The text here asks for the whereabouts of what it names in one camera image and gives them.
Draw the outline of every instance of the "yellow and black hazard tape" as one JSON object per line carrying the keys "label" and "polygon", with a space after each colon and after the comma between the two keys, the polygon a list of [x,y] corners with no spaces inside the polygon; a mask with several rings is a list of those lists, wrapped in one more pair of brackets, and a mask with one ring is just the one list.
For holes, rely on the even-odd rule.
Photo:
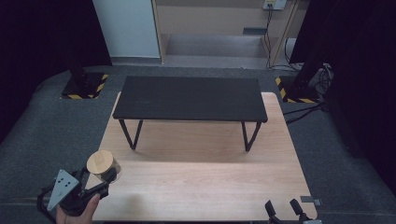
{"label": "yellow and black hazard tape", "polygon": [[99,96],[100,92],[102,91],[103,87],[105,86],[105,82],[108,78],[108,75],[103,74],[102,79],[99,83],[99,86],[96,88],[96,92],[94,94],[66,94],[62,95],[62,99],[73,99],[73,100],[80,100],[80,99],[94,99]]}
{"label": "yellow and black hazard tape", "polygon": [[280,96],[282,97],[283,102],[287,103],[319,103],[319,99],[309,99],[309,98],[289,98],[286,89],[283,86],[282,80],[277,77],[276,78],[276,85],[279,89]]}

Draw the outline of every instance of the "wooden cylinder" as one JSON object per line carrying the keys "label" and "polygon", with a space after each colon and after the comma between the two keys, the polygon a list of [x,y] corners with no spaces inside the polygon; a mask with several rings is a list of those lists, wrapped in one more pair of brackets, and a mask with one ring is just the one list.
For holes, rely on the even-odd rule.
{"label": "wooden cylinder", "polygon": [[117,177],[113,182],[120,178],[120,170],[121,167],[119,163],[114,159],[111,152],[107,150],[99,150],[93,153],[87,161],[87,169],[88,171],[96,175],[101,181],[105,181],[102,176],[105,175],[110,168],[116,168]]}

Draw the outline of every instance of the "wooden disk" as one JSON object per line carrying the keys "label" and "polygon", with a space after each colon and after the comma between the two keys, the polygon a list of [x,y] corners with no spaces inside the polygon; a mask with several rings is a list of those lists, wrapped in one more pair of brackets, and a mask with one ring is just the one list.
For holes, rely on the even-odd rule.
{"label": "wooden disk", "polygon": [[100,175],[110,169],[113,164],[113,155],[107,150],[93,153],[87,161],[87,169],[93,175]]}

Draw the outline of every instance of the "black stand base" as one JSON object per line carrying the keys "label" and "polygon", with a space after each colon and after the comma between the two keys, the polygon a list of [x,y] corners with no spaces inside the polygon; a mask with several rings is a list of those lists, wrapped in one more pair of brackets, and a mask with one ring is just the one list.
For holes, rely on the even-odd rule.
{"label": "black stand base", "polygon": [[86,73],[88,84],[85,87],[78,85],[73,77],[70,78],[62,91],[63,99],[93,99],[101,92],[108,75],[104,73]]}
{"label": "black stand base", "polygon": [[279,88],[283,102],[288,103],[318,103],[319,96],[315,88],[308,87],[300,90],[294,89],[295,77],[277,77],[276,85]]}

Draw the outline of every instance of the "black table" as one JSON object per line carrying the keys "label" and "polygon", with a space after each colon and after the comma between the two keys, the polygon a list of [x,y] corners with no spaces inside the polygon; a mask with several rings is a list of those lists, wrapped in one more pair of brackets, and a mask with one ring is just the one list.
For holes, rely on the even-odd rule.
{"label": "black table", "polygon": [[[268,120],[257,78],[127,77],[113,113],[131,149],[144,119],[240,121],[246,151]],[[126,119],[139,119],[134,141]],[[248,141],[245,122],[256,122]]]}

